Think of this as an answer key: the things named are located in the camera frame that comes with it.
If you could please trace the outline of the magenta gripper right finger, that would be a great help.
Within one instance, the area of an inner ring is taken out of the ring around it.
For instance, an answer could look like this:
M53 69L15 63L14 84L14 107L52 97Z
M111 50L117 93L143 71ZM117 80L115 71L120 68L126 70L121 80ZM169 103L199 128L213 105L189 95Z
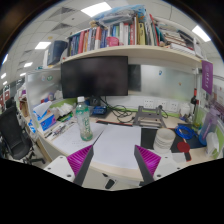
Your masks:
M141 184L147 185L152 183L154 181L154 173L160 163L161 157L138 145L135 146L134 156L143 178Z

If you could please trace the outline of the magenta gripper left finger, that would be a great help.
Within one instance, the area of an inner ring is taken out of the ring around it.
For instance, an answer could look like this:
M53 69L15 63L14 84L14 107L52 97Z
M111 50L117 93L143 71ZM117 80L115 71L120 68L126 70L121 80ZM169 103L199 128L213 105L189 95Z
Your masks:
M89 145L67 157L67 161L75 175L74 183L81 186L84 182L93 157L93 146Z

